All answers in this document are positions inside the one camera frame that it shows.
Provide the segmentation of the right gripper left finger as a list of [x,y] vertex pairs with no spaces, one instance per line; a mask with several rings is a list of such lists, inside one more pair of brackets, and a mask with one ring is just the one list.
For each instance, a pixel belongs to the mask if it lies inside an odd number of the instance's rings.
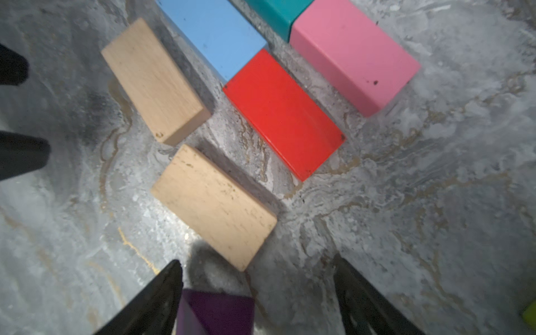
[[179,260],[172,260],[97,334],[171,334],[184,287]]

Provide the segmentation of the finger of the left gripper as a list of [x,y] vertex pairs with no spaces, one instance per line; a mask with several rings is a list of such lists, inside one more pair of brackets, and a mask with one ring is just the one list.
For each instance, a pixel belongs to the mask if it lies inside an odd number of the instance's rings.
[[46,139],[1,131],[1,181],[45,167],[50,153]]
[[29,77],[29,62],[22,55],[0,45],[0,84],[18,86]]

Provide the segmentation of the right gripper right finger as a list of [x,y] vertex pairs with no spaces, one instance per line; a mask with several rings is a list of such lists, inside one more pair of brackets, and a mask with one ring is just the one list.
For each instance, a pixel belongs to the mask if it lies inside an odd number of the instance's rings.
[[335,255],[333,264],[346,334],[424,334],[341,255]]

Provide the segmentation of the purple triangle block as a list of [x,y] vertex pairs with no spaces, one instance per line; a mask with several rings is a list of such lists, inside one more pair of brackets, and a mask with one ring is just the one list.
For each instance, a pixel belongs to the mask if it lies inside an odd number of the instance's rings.
[[255,302],[226,293],[182,291],[177,312],[178,334],[252,335]]

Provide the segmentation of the natural wood block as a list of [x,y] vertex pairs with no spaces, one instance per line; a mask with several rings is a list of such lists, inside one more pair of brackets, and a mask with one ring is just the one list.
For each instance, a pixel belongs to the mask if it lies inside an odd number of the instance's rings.
[[211,117],[144,19],[101,54],[158,142],[174,147]]
[[277,217],[196,148],[182,145],[152,195],[243,272]]

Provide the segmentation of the red block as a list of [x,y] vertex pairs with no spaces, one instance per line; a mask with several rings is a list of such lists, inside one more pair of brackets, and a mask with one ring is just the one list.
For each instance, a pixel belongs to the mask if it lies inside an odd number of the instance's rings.
[[311,177],[346,140],[266,50],[259,51],[223,93],[300,181]]

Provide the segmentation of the light blue block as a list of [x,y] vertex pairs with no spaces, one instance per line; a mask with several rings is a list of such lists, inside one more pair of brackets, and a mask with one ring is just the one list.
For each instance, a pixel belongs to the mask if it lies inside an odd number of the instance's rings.
[[163,14],[226,84],[268,44],[227,0],[161,0]]

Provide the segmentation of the pink block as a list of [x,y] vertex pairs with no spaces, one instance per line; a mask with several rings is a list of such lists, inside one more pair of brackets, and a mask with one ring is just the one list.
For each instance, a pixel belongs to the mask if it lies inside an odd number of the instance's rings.
[[290,44],[363,116],[389,105],[421,66],[347,0],[316,0],[296,19]]

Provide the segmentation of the teal block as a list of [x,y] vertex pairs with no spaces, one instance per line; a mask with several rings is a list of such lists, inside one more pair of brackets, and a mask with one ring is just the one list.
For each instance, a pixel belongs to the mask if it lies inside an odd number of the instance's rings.
[[313,0],[246,0],[246,3],[285,41],[293,23]]

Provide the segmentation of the lime green block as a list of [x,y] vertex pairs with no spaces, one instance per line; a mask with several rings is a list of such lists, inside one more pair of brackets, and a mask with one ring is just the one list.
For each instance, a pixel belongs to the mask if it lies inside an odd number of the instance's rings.
[[525,324],[533,331],[536,331],[536,301],[531,302],[521,313]]

